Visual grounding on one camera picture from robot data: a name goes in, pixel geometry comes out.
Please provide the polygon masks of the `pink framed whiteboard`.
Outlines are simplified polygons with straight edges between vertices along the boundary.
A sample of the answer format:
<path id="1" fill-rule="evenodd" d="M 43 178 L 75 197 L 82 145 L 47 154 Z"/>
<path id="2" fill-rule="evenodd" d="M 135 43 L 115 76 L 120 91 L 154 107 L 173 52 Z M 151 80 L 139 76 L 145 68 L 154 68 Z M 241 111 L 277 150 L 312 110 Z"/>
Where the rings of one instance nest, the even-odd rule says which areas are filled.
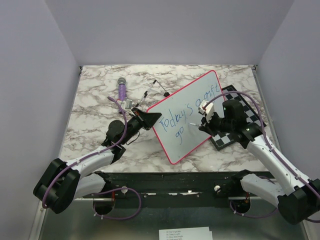
<path id="1" fill-rule="evenodd" d="M 202 101 L 210 101 L 221 93 L 218 75 L 210 70 L 147 109 L 148 113 L 161 113 L 153 131 L 172 165 L 211 137 L 194 124 L 201 124 Z"/>

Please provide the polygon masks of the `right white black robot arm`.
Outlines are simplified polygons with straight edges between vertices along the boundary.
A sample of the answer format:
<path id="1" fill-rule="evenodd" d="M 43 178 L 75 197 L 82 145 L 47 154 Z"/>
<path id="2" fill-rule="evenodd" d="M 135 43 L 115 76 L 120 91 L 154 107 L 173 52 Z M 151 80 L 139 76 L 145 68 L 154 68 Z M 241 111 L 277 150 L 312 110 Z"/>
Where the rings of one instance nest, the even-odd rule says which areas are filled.
<path id="1" fill-rule="evenodd" d="M 215 136 L 229 133 L 240 145 L 253 154 L 276 179 L 276 183 L 243 170 L 232 178 L 232 182 L 220 192 L 229 190 L 236 196 L 252 193 L 279 211 L 290 224 L 296 225 L 320 210 L 320 181 L 311 180 L 298 170 L 276 147 L 274 147 L 261 125 L 247 122 L 244 108 L 238 100 L 227 100 L 222 104 L 224 116 L 215 111 L 214 104 L 202 101 L 198 107 L 202 115 L 200 131 Z"/>

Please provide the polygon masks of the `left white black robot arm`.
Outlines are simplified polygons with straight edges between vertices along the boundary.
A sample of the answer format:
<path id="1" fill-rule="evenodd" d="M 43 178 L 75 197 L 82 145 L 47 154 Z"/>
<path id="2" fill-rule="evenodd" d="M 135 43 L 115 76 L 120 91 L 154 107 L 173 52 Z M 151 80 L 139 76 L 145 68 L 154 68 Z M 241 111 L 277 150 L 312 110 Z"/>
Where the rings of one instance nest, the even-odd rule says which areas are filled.
<path id="1" fill-rule="evenodd" d="M 73 160 L 51 161 L 33 189 L 44 208 L 59 214 L 76 198 L 92 193 L 104 198 L 110 194 L 111 185 L 96 171 L 119 160 L 126 151 L 124 144 L 141 129 L 150 130 L 162 116 L 136 107 L 132 111 L 130 120 L 113 120 L 109 124 L 106 138 L 97 149 Z"/>

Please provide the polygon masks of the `white blue whiteboard marker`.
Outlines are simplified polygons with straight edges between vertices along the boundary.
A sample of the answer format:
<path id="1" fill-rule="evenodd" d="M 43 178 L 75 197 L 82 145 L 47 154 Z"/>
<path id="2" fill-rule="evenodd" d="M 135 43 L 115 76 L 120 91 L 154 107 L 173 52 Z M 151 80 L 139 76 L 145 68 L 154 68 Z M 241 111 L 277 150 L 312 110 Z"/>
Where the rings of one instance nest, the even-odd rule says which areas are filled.
<path id="1" fill-rule="evenodd" d="M 197 124 L 197 123 L 189 123 L 190 125 L 192 125 L 192 126 L 196 126 L 196 127 L 200 127 L 201 125 L 200 124 Z"/>

